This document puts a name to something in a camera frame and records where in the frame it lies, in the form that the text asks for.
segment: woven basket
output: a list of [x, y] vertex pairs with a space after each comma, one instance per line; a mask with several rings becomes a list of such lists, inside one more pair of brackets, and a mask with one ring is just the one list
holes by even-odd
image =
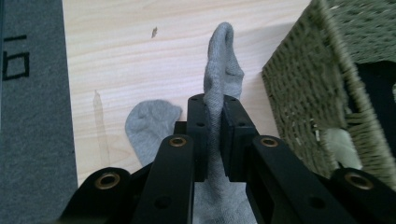
[[[339, 168], [318, 134], [344, 129], [362, 170], [396, 190], [395, 160], [355, 66], [379, 61], [396, 62], [395, 2], [314, 0], [262, 78], [281, 138], [311, 171], [329, 177]], [[348, 109], [348, 97], [358, 113]]]

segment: gray sock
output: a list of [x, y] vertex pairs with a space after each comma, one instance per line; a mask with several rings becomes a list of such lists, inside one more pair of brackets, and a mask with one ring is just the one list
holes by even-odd
[[[209, 171], [195, 183], [193, 223], [255, 223], [245, 184], [230, 183], [219, 153], [219, 126], [224, 94], [239, 98], [243, 71], [233, 53], [233, 27], [222, 23], [209, 43], [204, 101], [209, 109]], [[142, 165], [154, 161], [161, 141], [172, 134], [181, 110], [164, 101], [142, 102], [129, 115], [125, 129]]]
[[142, 166], [154, 161], [161, 141], [173, 133], [180, 114], [179, 106], [163, 100], [141, 102], [131, 111], [125, 131]]
[[204, 102], [209, 110], [208, 160], [209, 173], [205, 183], [196, 185], [196, 192], [206, 195], [195, 197], [197, 213], [210, 204], [210, 217], [200, 218], [202, 223], [255, 223], [247, 195], [246, 184], [230, 183], [224, 174], [219, 152], [219, 128], [224, 94], [238, 98], [242, 90], [244, 72], [233, 53], [233, 27], [224, 22], [219, 25], [209, 43], [205, 70]]

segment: metal hole insert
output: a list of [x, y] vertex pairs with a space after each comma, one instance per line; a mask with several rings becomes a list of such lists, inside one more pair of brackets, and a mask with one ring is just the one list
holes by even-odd
[[169, 140], [169, 145], [171, 145], [172, 147], [182, 147], [186, 145], [186, 143], [187, 143], [186, 139], [182, 137], [174, 137], [171, 138], [171, 140]]
[[95, 181], [97, 189], [112, 189], [120, 183], [120, 176], [117, 173], [104, 173]]
[[346, 173], [345, 179], [349, 184], [358, 189], [368, 190], [374, 187], [373, 182], [371, 182], [369, 179], [353, 172]]
[[261, 140], [262, 145], [266, 147], [277, 147], [278, 142], [273, 138], [264, 137]]

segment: gray mat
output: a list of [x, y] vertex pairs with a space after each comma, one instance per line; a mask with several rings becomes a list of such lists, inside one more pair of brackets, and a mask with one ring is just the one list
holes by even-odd
[[58, 217], [77, 189], [61, 0], [5, 3], [0, 223]]

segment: light wooden floor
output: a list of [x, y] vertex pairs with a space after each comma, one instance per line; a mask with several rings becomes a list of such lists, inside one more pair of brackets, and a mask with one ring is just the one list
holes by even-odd
[[241, 102], [261, 134], [277, 135], [260, 72], [308, 3], [64, 0], [78, 183], [102, 167], [141, 167], [124, 131], [138, 103], [167, 100], [186, 120], [187, 99], [203, 92], [210, 36], [223, 21], [233, 25], [246, 74]]

